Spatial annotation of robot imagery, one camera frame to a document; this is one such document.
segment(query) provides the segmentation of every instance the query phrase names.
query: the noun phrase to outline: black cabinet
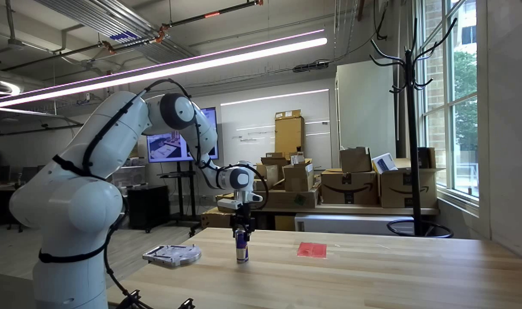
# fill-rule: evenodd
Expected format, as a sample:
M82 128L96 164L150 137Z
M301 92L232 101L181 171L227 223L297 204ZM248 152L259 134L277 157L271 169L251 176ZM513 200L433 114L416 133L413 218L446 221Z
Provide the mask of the black cabinet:
M153 227L170 220L167 186L130 188L127 190L127 202L131 229L144 229L149 233Z

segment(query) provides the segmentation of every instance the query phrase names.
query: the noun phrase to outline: red square pad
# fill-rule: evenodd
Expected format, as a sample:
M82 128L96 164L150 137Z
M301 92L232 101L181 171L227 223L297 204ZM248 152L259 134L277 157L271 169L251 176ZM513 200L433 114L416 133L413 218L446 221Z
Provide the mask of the red square pad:
M326 244L315 242L301 242L297 250L297 256L308 256L311 258L326 258Z

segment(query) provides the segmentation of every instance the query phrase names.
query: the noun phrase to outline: wooden shelf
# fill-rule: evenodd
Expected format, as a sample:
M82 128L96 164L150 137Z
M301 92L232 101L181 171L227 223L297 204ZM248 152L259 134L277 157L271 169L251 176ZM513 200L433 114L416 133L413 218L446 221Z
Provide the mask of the wooden shelf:
M263 212L302 212L302 213L331 213L339 215L413 215L412 209L385 209L379 205L355 205L355 204L321 204L313 209L292 208L267 208ZM422 209L422 215L438 215L438 209Z

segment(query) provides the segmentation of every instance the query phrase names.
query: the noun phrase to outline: whiteboard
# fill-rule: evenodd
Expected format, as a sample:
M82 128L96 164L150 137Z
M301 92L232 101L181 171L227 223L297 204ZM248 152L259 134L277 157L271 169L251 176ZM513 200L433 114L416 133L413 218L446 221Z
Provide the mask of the whiteboard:
M274 152L274 115L300 109L305 119L305 156L316 169L331 168L330 91L221 106L225 164L259 163Z

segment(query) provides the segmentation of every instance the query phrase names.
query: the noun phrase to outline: window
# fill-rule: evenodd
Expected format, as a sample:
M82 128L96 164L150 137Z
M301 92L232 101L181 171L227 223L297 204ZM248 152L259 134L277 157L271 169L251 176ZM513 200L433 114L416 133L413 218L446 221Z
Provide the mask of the window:
M453 19L458 19L446 43L431 58L418 64L419 80L433 78L418 96L422 114L420 136L426 146L434 147L437 167L444 169L437 174L441 191L477 201L476 1L421 0L420 3L422 33L426 34L421 49L440 40Z

